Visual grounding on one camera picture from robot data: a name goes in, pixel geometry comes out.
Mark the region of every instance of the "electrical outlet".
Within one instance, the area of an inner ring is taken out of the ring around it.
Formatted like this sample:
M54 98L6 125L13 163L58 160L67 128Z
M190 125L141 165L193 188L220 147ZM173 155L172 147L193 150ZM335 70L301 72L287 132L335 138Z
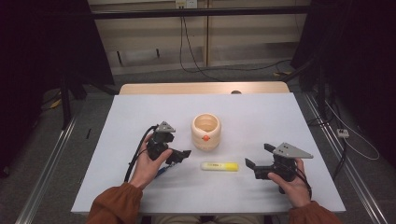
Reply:
M186 8L198 8L197 0L186 0Z
M176 8L187 8L186 7L187 1L186 0L176 0Z
M348 138L349 133L347 132L347 129L337 129L337 136L339 138Z

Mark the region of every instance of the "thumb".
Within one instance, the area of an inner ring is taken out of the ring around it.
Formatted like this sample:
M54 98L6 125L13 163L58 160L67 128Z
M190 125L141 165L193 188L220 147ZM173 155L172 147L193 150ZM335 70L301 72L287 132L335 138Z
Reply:
M159 164L162 164L164 161L166 161L173 153L172 149L166 149L161 155L155 160L155 162L158 162Z
M280 177L280 175L269 173L268 178L270 178L272 181L278 184L285 191L289 187L289 183L286 180L284 180L282 177Z

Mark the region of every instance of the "person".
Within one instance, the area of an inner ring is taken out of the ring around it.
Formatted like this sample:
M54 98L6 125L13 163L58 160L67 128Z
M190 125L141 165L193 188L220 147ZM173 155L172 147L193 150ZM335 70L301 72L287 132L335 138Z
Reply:
M87 217L87 223L136 223L140 201L143 197L144 188L154 179L161 164L172 154L171 149L166 149L161 156L152 161L146 151L149 134L140 148L140 156L137 159L134 173L129 182L119 187L105 190L98 195L92 203L91 211ZM298 172L304 172L304 163L296 159ZM337 216L311 201L305 183L300 178L291 182L285 181L279 175L268 174L268 177L277 183L283 190L292 205L289 210L290 224L319 224L319 223L342 223ZM183 217L185 222L172 217L160 217L154 223L199 223L199 217ZM254 216L224 216L206 223L258 223Z

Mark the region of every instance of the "brown sleeve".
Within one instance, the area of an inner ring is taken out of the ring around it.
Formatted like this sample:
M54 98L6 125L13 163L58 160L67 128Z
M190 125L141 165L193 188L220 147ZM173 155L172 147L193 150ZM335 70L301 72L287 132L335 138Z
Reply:
M142 196L128 183L107 189L93 201L87 223L135 223Z
M289 210L289 224L338 224L338 217L317 202Z

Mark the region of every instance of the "table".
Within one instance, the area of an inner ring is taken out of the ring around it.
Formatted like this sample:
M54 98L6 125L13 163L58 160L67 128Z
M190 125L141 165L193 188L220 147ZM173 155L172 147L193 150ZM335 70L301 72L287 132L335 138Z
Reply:
M229 94L231 91L242 94ZM205 112L215 114L222 123L221 142L211 152L196 149L191 142L191 121ZM314 159L304 160L308 181L313 187L313 200L331 211L345 211L286 84L232 82L124 86L114 99L72 212L88 213L99 193L122 183L144 131L163 120L177 130L169 145L178 150L192 150L192 153L144 190L142 215L287 212L290 203L285 195L278 193L277 185L255 179L253 171L245 166L245 158L258 165L271 165L272 154L262 145L278 146L283 142L314 155ZM236 161L239 171L202 171L202 161Z

